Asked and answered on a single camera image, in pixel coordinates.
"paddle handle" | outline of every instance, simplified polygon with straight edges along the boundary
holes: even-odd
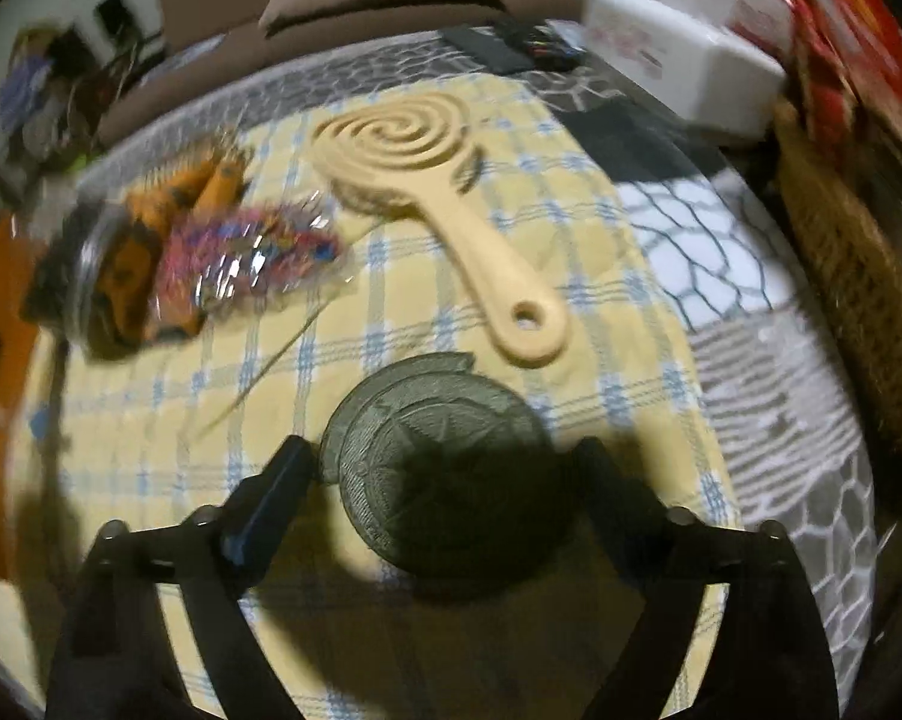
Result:
[[[567,343],[570,325],[561,296],[449,185],[423,173],[401,183],[457,262],[501,351],[528,365],[553,360]]]

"bed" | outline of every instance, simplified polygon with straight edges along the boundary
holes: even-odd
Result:
[[[294,60],[162,117],[90,167],[81,185],[91,194],[112,193],[195,134],[222,124],[261,132],[267,122],[354,95],[455,79],[479,69],[433,33]],[[604,172],[693,353],[699,406],[733,485],[734,494],[718,503],[737,507],[728,517],[747,528],[771,518],[787,528],[819,605],[838,694],[846,704],[870,630],[876,556],[870,467],[840,357],[795,255],[719,151],[668,140],[668,132],[655,135],[654,127],[648,135],[648,121],[601,69],[531,71],[518,79],[558,115],[610,106],[612,124],[603,148],[612,159]],[[654,148],[637,148],[636,133],[651,138]],[[53,380],[50,374],[44,378]],[[52,386],[66,391],[67,380],[59,376]],[[26,413],[22,419],[33,426],[34,416]],[[14,464],[12,471],[26,472],[24,459],[15,457]],[[250,471],[238,464],[227,472],[239,479]],[[61,484],[70,499],[80,500],[82,491],[89,493],[84,485],[95,482],[65,474]],[[182,506],[204,502],[200,485],[179,490],[173,479],[169,485],[169,495],[178,495]],[[54,580],[68,568],[60,565],[68,556],[44,547],[48,528],[67,531],[67,512],[37,527],[33,554],[40,559],[27,566],[30,581],[22,580],[16,591],[0,586],[0,663],[9,679],[22,685],[23,697],[37,703],[60,615],[60,587],[55,587],[60,583]],[[245,612],[253,619],[260,610],[249,604]],[[6,615],[22,624],[7,626],[1,622]],[[356,698],[359,691],[337,687],[334,695],[329,690],[302,709],[315,717],[358,716],[366,709],[367,702]],[[209,692],[199,670],[188,689]],[[207,700],[214,707],[212,695]],[[383,716],[398,716],[383,704]]]

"wicker basket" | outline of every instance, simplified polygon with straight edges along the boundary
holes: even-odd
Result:
[[[844,357],[865,382],[881,428],[902,451],[902,269],[867,207],[779,103],[778,183],[810,276]]]

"plastic bag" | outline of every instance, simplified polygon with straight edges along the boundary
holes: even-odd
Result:
[[[346,280],[346,247],[332,225],[331,207],[329,196],[315,191],[296,202],[177,225],[158,266],[151,301],[155,335],[190,337],[204,314],[279,310],[297,290]]]

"couch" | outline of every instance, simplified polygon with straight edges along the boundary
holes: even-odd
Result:
[[[577,19],[583,0],[426,0],[347,12],[292,25],[271,37],[257,26],[269,0],[159,0],[169,55],[209,37],[224,39],[204,55],[132,89],[102,118],[97,137],[109,148],[174,108],[233,80],[310,53],[374,38],[470,23],[502,13],[528,20]]]

